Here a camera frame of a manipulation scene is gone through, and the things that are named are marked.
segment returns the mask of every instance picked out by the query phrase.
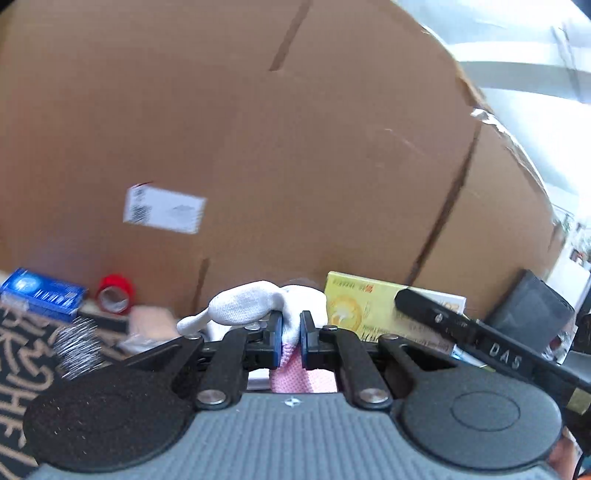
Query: large cardboard box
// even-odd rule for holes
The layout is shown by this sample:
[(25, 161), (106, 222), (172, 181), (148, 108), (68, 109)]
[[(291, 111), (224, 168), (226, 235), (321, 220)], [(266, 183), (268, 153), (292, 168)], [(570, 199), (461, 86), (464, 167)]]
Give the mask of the large cardboard box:
[(545, 278), (560, 254), (543, 186), (496, 125), (483, 124), (443, 229), (413, 285), (466, 296), (485, 319), (527, 268)]
[[(140, 302), (181, 315), (262, 278), (322, 287), (330, 270), (420, 273), (470, 305), (490, 296), (469, 288), (481, 278), (547, 262), (547, 239), (499, 231), (501, 265), (457, 258), (467, 291), (426, 277), (451, 248), (447, 220), (522, 209), (544, 234), (551, 220), (542, 198), (447, 218), (479, 141), (477, 101), (388, 0), (19, 0), (0, 22), (4, 269), (91, 289), (121, 273)], [(146, 182), (206, 198), (198, 233), (124, 223), (128, 189)]]

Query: blue box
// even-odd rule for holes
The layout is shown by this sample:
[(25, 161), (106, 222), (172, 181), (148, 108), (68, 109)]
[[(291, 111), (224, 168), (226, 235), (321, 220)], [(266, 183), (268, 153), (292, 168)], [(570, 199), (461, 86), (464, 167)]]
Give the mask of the blue box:
[(85, 293), (84, 287), (19, 268), (0, 287), (0, 303), (70, 323)]

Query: black round pad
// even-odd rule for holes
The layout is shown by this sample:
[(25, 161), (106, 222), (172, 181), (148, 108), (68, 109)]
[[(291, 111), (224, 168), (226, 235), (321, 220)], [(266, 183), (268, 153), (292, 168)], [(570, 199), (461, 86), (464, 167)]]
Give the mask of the black round pad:
[(560, 410), (546, 393), (476, 368), (426, 372), (406, 399), (401, 421), (427, 453), (489, 471), (544, 459), (562, 429)]
[(173, 444), (193, 409), (170, 377), (109, 367), (37, 397), (24, 431), (35, 457), (60, 469), (109, 472), (145, 462)]

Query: red tape roll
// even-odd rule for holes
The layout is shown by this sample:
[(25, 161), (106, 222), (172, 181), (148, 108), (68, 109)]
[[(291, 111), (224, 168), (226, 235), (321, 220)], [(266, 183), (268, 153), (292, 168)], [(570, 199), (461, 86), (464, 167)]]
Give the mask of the red tape roll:
[(105, 312), (124, 314), (134, 304), (135, 290), (122, 275), (108, 275), (100, 281), (96, 301)]

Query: yellow box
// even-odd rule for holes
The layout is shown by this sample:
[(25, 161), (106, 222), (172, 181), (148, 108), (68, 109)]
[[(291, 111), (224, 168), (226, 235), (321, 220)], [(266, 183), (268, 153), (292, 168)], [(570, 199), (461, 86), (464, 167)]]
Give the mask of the yellow box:
[[(452, 342), (396, 309), (394, 297), (405, 288), (408, 287), (371, 278), (329, 272), (324, 289), (329, 323), (352, 330), (367, 342), (377, 342), (380, 335), (394, 333), (450, 354), (453, 349)], [(410, 288), (456, 313), (464, 312), (465, 297), (422, 288)]]

